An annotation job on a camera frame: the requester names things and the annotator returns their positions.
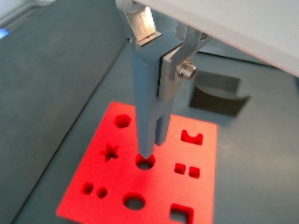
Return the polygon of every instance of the metal bracket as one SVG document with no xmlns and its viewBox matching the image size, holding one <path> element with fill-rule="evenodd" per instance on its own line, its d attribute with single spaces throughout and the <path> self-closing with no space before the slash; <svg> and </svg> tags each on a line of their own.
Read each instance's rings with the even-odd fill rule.
<svg viewBox="0 0 299 224">
<path fill-rule="evenodd" d="M 184 39 L 183 44 L 163 57 L 159 99 L 165 102 L 180 91 L 181 79 L 193 78 L 197 69 L 191 63 L 192 56 L 211 41 L 211 36 L 181 23 L 177 24 L 176 36 Z"/>
<path fill-rule="evenodd" d="M 161 36 L 155 29 L 151 9 L 132 0 L 116 0 L 116 7 L 125 22 L 127 36 L 132 39 L 137 50 Z"/>
</svg>

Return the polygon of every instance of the small square hole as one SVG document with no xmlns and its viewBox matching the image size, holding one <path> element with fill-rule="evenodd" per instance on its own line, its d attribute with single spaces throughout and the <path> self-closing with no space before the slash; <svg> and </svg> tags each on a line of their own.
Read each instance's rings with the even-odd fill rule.
<svg viewBox="0 0 299 224">
<path fill-rule="evenodd" d="M 83 187 L 80 188 L 80 191 L 84 193 L 84 194 L 91 194 L 92 193 L 92 190 L 93 190 L 93 185 L 87 182 Z"/>
<path fill-rule="evenodd" d="M 189 176 L 192 178 L 196 178 L 197 179 L 200 177 L 200 175 L 201 175 L 200 169 L 191 166 L 191 168 L 189 168 Z"/>
<path fill-rule="evenodd" d="M 173 171 L 183 175 L 184 172 L 185 172 L 185 165 L 184 164 L 175 164 Z"/>
</svg>

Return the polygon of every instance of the square hole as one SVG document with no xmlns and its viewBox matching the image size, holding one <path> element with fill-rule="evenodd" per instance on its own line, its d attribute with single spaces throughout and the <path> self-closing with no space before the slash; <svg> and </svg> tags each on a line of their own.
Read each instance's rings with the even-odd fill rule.
<svg viewBox="0 0 299 224">
<path fill-rule="evenodd" d="M 185 172 L 185 165 L 184 164 L 175 164 L 173 171 L 183 175 L 184 172 Z"/>
<path fill-rule="evenodd" d="M 200 169 L 191 166 L 191 168 L 189 168 L 189 176 L 192 178 L 196 178 L 197 179 L 200 177 L 200 175 L 201 175 Z"/>
</svg>

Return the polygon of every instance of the circular hole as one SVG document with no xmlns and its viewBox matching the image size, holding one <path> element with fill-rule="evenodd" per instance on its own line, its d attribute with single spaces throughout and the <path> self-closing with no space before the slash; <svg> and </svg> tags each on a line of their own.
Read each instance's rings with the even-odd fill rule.
<svg viewBox="0 0 299 224">
<path fill-rule="evenodd" d="M 108 189 L 105 187 L 100 187 L 97 189 L 97 197 L 100 199 L 104 199 L 107 197 L 107 195 L 108 195 Z"/>
<path fill-rule="evenodd" d="M 139 193 L 128 193 L 124 197 L 124 205 L 129 210 L 140 210 L 145 206 L 145 199 Z"/>
<path fill-rule="evenodd" d="M 141 155 L 136 155 L 135 164 L 140 170 L 149 170 L 155 166 L 155 156 L 152 155 L 149 158 L 143 158 Z"/>
</svg>

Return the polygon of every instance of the hole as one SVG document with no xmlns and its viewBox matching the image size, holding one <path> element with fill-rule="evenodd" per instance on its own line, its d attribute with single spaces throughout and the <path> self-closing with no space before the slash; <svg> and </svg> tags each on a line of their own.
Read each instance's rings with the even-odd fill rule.
<svg viewBox="0 0 299 224">
<path fill-rule="evenodd" d="M 173 171 L 183 175 L 184 172 L 185 172 L 185 165 L 184 164 L 175 164 Z"/>
<path fill-rule="evenodd" d="M 108 196 L 108 189 L 105 187 L 100 187 L 97 189 L 97 197 L 104 199 Z"/>
<path fill-rule="evenodd" d="M 117 158 L 117 145 L 107 144 L 107 148 L 99 152 L 100 155 L 105 157 L 105 161 L 108 162 L 111 158 Z"/>
<path fill-rule="evenodd" d="M 117 115 L 113 121 L 113 124 L 120 128 L 128 127 L 131 123 L 131 117 L 128 115 Z"/>
<path fill-rule="evenodd" d="M 201 145 L 203 135 L 199 134 L 197 136 L 189 136 L 187 130 L 181 131 L 181 141 L 189 144 Z"/>
<path fill-rule="evenodd" d="M 140 210 L 145 206 L 145 199 L 144 197 L 136 193 L 136 192 L 129 192 L 125 194 L 124 199 L 123 199 L 124 205 L 129 210 Z"/>
<path fill-rule="evenodd" d="M 84 194 L 91 194 L 93 190 L 93 185 L 91 183 L 85 183 L 80 189 Z"/>
<path fill-rule="evenodd" d="M 140 170 L 149 170 L 155 166 L 155 156 L 152 155 L 149 158 L 144 159 L 140 154 L 135 157 L 135 164 Z"/>
<path fill-rule="evenodd" d="M 193 220 L 193 210 L 179 204 L 171 205 L 171 220 L 180 223 L 192 224 Z"/>
<path fill-rule="evenodd" d="M 191 166 L 191 168 L 189 168 L 189 176 L 192 178 L 196 178 L 197 179 L 200 177 L 200 174 L 201 174 L 200 169 Z"/>
</svg>

